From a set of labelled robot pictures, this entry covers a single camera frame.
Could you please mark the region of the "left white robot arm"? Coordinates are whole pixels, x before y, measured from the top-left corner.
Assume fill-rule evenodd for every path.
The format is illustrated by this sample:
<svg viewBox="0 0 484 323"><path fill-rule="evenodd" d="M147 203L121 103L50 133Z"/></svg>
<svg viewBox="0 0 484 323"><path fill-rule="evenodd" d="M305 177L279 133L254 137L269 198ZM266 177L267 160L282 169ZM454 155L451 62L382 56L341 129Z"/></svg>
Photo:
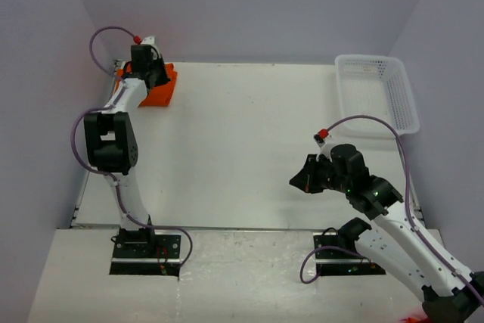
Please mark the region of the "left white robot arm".
<svg viewBox="0 0 484 323"><path fill-rule="evenodd" d="M156 251L157 238L135 175L139 151L130 113L169 77L153 37L131 46L129 64L108 103L87 113L83 125L88 162L109 183L119 211L116 245L148 257Z"/></svg>

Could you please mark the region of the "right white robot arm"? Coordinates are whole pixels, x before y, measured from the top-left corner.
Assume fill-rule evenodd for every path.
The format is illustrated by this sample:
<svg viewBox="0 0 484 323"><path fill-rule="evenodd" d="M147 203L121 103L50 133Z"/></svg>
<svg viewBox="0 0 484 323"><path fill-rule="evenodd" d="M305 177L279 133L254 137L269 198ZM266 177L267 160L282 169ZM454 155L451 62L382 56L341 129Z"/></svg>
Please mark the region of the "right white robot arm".
<svg viewBox="0 0 484 323"><path fill-rule="evenodd" d="M337 229L336 240L315 248L367 259L403 283L432 322L464 322L483 305L483 273L458 262L406 208L386 179L370 173L352 144L310 154L290 185L307 193L343 193L365 215Z"/></svg>

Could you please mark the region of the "orange t shirt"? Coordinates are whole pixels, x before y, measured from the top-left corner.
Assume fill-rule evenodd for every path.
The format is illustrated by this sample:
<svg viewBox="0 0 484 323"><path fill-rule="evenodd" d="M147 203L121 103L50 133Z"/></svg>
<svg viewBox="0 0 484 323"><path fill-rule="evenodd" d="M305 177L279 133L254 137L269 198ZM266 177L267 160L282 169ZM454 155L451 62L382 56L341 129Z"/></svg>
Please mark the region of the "orange t shirt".
<svg viewBox="0 0 484 323"><path fill-rule="evenodd" d="M168 107L175 91L178 72L174 63L165 64L169 81L165 85L154 87L147 97L138 105L139 107Z"/></svg>

